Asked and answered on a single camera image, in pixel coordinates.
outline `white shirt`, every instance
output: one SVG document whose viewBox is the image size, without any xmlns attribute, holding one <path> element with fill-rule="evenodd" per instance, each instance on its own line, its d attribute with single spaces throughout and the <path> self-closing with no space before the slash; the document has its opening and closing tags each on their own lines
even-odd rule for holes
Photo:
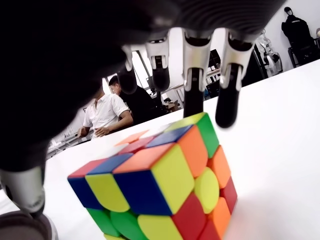
<svg viewBox="0 0 320 240">
<path fill-rule="evenodd" d="M 85 110 L 83 126 L 97 128 L 107 127 L 118 122 L 118 117 L 124 111 L 129 110 L 124 101 L 116 94 L 104 95 L 95 105 L 93 100 Z"/>
</svg>

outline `rubik's cube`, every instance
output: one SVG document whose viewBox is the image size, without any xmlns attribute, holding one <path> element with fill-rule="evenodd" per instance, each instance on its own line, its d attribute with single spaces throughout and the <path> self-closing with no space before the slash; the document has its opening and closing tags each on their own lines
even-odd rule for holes
<svg viewBox="0 0 320 240">
<path fill-rule="evenodd" d="M 204 112 L 129 136 L 68 181 L 107 240 L 222 240 L 237 201 Z"/>
</svg>

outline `man's arm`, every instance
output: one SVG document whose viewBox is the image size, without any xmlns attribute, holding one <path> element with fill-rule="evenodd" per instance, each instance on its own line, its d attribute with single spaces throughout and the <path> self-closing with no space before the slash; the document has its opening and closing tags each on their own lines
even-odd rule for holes
<svg viewBox="0 0 320 240">
<path fill-rule="evenodd" d="M 78 130 L 78 138 L 86 137 L 89 134 L 90 127 L 83 126 Z"/>
<path fill-rule="evenodd" d="M 90 126 L 92 126 L 92 122 L 89 118 L 89 109 L 87 107 L 85 110 L 83 127 L 78 130 L 78 138 L 86 137 L 89 134 Z"/>
<path fill-rule="evenodd" d="M 131 126 L 134 123 L 134 119 L 132 118 L 128 110 L 121 113 L 119 117 L 121 117 L 122 119 L 117 123 L 110 126 L 97 128 L 95 130 L 95 135 L 99 138 L 99 137 L 108 135 L 111 131 L 115 131 L 120 128 Z"/>
</svg>

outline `black shirt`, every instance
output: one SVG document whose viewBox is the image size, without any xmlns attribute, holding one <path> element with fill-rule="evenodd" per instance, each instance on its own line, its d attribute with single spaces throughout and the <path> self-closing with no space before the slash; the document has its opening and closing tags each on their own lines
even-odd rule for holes
<svg viewBox="0 0 320 240">
<path fill-rule="evenodd" d="M 153 118 L 152 112 L 156 108 L 156 104 L 142 87 L 137 86 L 133 94 L 126 94 L 121 91 L 120 98 L 132 111 L 134 124 L 140 124 Z"/>
</svg>

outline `robotic hand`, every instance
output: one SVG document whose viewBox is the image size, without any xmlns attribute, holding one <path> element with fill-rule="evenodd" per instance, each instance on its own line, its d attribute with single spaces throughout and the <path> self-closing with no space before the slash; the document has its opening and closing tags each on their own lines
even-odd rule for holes
<svg viewBox="0 0 320 240">
<path fill-rule="evenodd" d="M 3 69 L 9 70 L 14 80 L 8 81 L 5 89 L 19 86 L 19 98 L 13 100 L 19 102 L 10 105 L 20 107 L 9 114 L 11 126 L 20 126 L 18 120 L 23 116 L 24 125 L 36 123 L 37 130 L 19 141 L 11 129 L 4 130 L 3 135 L 9 136 L 6 142 L 15 143 L 14 150 L 4 146 L 2 156 L 7 158 L 0 162 L 0 181 L 7 196 L 25 213 L 41 215 L 50 139 L 92 98 L 103 77 L 120 72 L 122 89 L 134 92 L 137 83 L 131 80 L 135 74 L 130 45 L 146 44 L 154 84 L 160 91 L 168 88 L 168 32 L 173 27 L 183 29 L 185 117 L 203 111 L 212 34 L 216 28 L 227 29 L 215 119 L 219 126 L 230 127 L 237 117 L 241 81 L 254 41 L 284 2 L 117 0 L 111 5 L 106 0 L 83 0 L 76 4 L 59 1 L 54 3 L 57 7 L 50 2 L 33 1 L 30 9 L 23 11 L 27 16 L 11 14 L 14 20 L 10 29 L 14 31 L 5 34 L 11 38 L 7 45 L 10 66 Z M 31 44 L 20 47 L 22 42 Z M 22 54 L 27 49 L 32 53 Z M 21 56 L 30 59 L 22 61 Z M 26 64 L 31 71 L 23 70 Z"/>
</svg>

